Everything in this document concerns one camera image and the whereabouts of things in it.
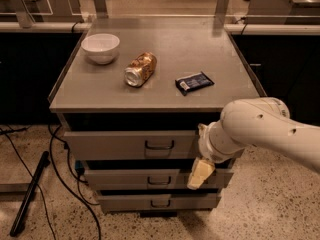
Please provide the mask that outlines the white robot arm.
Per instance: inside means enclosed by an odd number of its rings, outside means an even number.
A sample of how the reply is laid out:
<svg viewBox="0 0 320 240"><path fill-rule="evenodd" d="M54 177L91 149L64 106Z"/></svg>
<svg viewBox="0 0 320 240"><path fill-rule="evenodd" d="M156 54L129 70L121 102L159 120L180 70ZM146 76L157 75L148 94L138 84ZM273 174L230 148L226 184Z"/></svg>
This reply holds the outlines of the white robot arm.
<svg viewBox="0 0 320 240"><path fill-rule="evenodd" d="M198 129L200 156L187 183L192 190L200 188L218 164L249 146L279 152L320 173L320 127L292 120L286 104L277 98L232 101L218 121Z"/></svg>

